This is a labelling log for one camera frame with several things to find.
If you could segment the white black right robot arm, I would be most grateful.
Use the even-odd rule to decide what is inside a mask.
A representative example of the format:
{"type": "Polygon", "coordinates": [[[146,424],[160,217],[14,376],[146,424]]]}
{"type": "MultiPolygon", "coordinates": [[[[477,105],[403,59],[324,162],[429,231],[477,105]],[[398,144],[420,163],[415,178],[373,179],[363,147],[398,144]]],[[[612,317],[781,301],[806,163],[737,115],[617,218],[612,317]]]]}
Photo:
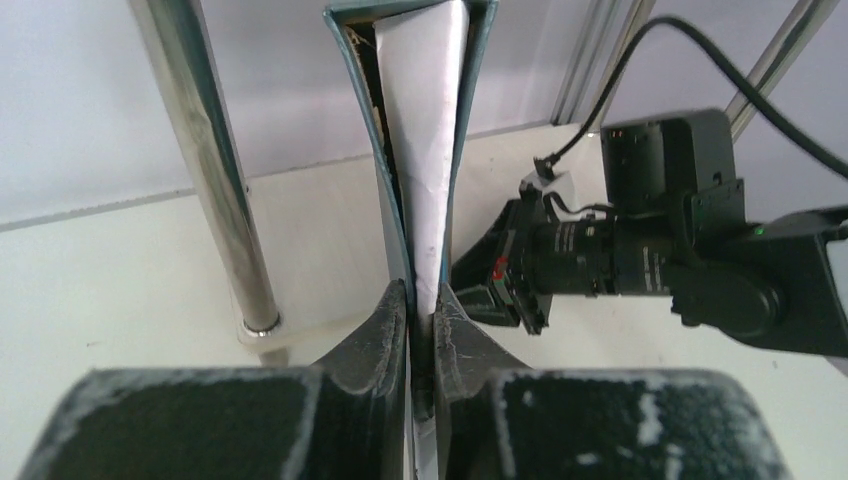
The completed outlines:
{"type": "Polygon", "coordinates": [[[471,319],[537,335],[556,295],[667,297],[689,327],[846,356],[832,262],[847,244],[845,208],[748,221],[730,122],[716,109],[610,125],[600,140],[606,203],[567,210],[525,185],[454,263],[450,284],[471,319]]]}

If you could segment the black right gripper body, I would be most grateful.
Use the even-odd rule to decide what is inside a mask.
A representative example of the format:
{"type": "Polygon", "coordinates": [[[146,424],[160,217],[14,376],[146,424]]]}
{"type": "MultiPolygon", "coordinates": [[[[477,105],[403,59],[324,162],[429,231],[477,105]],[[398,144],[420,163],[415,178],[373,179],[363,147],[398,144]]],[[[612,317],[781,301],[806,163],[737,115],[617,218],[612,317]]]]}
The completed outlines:
{"type": "Polygon", "coordinates": [[[500,302],[532,333],[552,295],[668,296],[688,326],[759,335],[779,289],[720,248],[746,226],[730,121],[718,109],[610,125],[600,133],[607,201],[560,221],[555,193],[525,192],[500,254],[500,302]]]}

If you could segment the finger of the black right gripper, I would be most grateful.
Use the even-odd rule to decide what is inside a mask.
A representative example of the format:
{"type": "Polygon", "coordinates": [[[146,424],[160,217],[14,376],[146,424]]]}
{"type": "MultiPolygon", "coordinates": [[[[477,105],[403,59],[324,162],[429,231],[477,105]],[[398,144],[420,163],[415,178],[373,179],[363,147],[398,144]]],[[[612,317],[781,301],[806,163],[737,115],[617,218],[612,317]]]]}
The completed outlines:
{"type": "Polygon", "coordinates": [[[524,205],[520,199],[506,202],[494,223],[453,264],[450,285],[455,292],[503,281],[518,289],[524,281],[524,205]]]}
{"type": "Polygon", "coordinates": [[[496,327],[519,326],[520,321],[509,307],[488,287],[478,285],[458,290],[456,297],[467,316],[475,322],[496,327]]]}

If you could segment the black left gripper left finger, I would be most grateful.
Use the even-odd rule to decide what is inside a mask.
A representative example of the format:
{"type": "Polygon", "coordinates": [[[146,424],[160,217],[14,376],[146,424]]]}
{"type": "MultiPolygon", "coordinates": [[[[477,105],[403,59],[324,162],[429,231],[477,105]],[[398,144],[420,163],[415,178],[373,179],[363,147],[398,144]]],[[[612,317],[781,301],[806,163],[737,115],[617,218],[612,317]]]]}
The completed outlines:
{"type": "Polygon", "coordinates": [[[93,371],[62,399],[24,479],[399,479],[406,289],[301,367],[93,371]]]}

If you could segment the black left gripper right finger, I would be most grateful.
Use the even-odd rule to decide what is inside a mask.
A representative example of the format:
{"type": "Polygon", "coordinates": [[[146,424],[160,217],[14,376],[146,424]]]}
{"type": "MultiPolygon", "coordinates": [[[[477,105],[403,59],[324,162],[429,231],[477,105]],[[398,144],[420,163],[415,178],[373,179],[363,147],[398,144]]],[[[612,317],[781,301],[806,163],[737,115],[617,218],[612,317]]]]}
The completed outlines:
{"type": "Polygon", "coordinates": [[[787,479],[756,404],[699,369],[533,369],[449,285],[433,317],[442,479],[787,479]]]}

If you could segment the teal Humor book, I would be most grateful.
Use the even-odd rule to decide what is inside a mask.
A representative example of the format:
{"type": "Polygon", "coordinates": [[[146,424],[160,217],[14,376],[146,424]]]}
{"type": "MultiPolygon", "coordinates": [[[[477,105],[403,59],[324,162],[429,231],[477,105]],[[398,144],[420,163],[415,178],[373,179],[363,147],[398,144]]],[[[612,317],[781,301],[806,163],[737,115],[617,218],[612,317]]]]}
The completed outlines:
{"type": "Polygon", "coordinates": [[[406,291],[404,475],[437,475],[433,317],[449,280],[453,203],[494,1],[332,1],[371,144],[389,275],[406,291]]]}

